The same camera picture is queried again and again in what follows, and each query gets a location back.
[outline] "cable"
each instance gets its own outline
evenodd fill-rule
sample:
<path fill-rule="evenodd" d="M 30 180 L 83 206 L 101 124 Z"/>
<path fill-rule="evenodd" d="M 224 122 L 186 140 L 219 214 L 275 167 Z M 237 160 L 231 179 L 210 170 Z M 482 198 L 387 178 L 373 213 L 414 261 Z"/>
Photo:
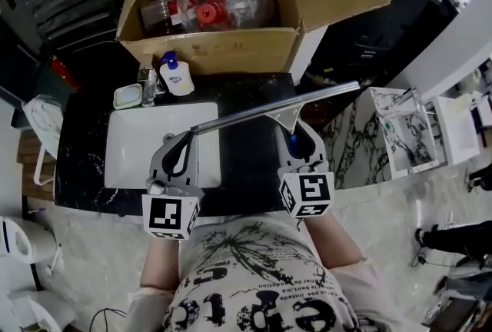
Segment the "cable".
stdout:
<path fill-rule="evenodd" d="M 126 313 L 123 310 L 111 309 L 109 307 L 106 307 L 106 308 L 98 311 L 96 314 L 94 314 L 94 317 L 92 318 L 92 321 L 91 321 L 91 326 L 89 327 L 89 332 L 92 331 L 92 325 L 94 324 L 95 318 L 98 316 L 99 313 L 103 313 L 105 316 L 106 332 L 108 332 L 108 318 L 106 317 L 106 311 L 112 311 L 113 313 L 117 314 L 118 316 L 126 318 Z"/>
<path fill-rule="evenodd" d="M 418 264 L 421 264 L 421 265 L 434 265 L 436 267 L 455 267 L 456 265 L 444 265 L 444 264 L 434 264 L 432 262 L 429 262 L 426 260 L 426 255 L 423 251 L 421 251 L 424 247 L 420 247 L 418 250 L 417 250 L 417 253 L 415 254 L 415 257 L 414 259 L 412 260 L 410 266 L 411 267 L 417 267 Z"/>
<path fill-rule="evenodd" d="M 298 224 L 296 225 L 296 228 L 297 228 L 297 230 L 298 230 L 299 232 L 301 232 L 301 230 L 299 229 L 299 225 L 301 225 L 301 223 L 302 223 L 303 221 L 304 221 L 304 219 L 303 219 L 303 218 L 298 219 Z"/>

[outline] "black and white marker cube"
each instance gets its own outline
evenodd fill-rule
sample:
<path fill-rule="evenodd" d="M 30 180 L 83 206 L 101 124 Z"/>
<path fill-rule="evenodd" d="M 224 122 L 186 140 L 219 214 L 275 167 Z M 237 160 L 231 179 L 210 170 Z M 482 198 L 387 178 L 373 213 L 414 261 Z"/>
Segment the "black and white marker cube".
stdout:
<path fill-rule="evenodd" d="M 141 196 L 144 229 L 155 237 L 188 239 L 200 211 L 198 197 Z"/>
<path fill-rule="evenodd" d="M 321 216 L 333 204 L 334 176 L 332 172 L 284 174 L 279 191 L 292 217 Z"/>

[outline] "plastic bag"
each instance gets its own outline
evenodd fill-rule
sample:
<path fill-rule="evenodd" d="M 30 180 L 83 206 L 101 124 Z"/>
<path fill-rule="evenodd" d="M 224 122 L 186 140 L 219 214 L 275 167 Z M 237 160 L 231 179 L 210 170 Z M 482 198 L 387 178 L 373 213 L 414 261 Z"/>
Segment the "plastic bag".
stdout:
<path fill-rule="evenodd" d="M 187 32 L 258 28 L 273 13 L 273 0 L 178 0 Z"/>

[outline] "soap dish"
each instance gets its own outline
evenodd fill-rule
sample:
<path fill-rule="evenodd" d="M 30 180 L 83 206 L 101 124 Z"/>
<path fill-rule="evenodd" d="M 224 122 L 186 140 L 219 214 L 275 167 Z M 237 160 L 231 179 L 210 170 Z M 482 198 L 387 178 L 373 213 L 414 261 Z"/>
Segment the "soap dish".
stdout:
<path fill-rule="evenodd" d="M 124 109 L 141 104 L 142 88 L 139 83 L 123 86 L 115 90 L 113 95 L 113 107 Z"/>

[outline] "black marble countertop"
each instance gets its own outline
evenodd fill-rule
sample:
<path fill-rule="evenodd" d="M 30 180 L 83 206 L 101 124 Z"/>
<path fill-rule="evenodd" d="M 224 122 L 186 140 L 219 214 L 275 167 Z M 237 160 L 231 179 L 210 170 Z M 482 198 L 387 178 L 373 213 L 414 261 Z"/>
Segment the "black marble countertop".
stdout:
<path fill-rule="evenodd" d="M 156 105 L 214 101 L 219 117 L 295 95 L 290 74 L 193 77 L 195 91 L 166 93 Z M 68 99 L 55 175 L 55 203 L 67 208 L 141 215 L 144 190 L 105 188 L 105 149 L 114 88 Z M 201 216 L 254 214 L 284 209 L 278 193 L 274 126 L 261 117 L 219 131 L 219 188 L 205 189 Z"/>

